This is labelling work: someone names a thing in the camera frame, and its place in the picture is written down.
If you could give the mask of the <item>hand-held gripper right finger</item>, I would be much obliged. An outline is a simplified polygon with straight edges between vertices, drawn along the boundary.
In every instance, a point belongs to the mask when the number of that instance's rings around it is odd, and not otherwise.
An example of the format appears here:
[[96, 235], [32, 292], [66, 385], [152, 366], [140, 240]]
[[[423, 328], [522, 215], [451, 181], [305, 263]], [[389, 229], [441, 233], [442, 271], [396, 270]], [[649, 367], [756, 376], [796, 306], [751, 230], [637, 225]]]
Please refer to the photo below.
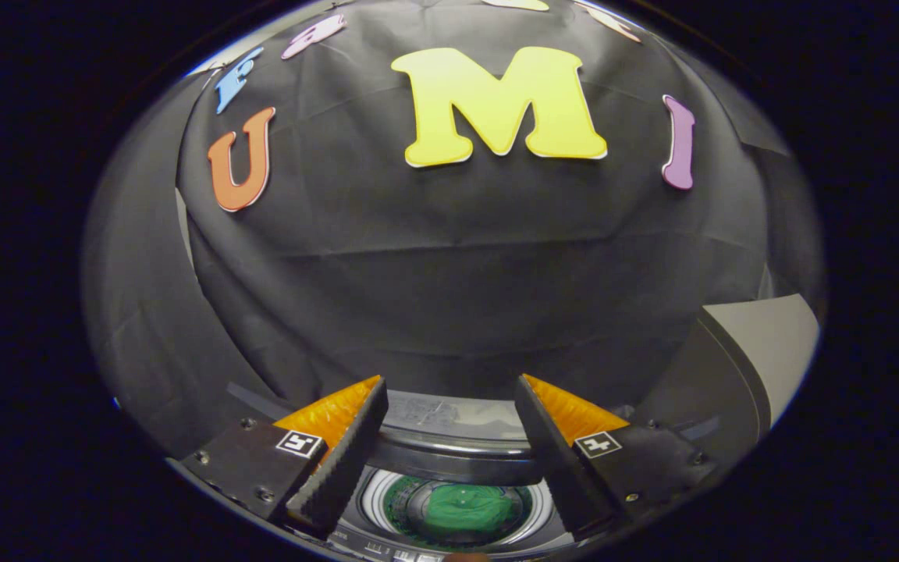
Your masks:
[[699, 494], [718, 470], [677, 431], [632, 423], [528, 374], [517, 378], [514, 405], [574, 539], [646, 526]]

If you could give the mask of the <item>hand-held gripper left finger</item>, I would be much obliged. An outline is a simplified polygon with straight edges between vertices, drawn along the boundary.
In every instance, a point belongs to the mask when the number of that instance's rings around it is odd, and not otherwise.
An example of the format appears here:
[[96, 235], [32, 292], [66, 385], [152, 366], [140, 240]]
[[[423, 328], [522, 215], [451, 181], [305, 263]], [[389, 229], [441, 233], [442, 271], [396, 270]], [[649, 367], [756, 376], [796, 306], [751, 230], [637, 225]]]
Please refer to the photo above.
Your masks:
[[385, 378], [374, 376], [275, 421], [240, 419], [179, 466], [254, 518], [325, 539], [352, 499], [388, 405]]

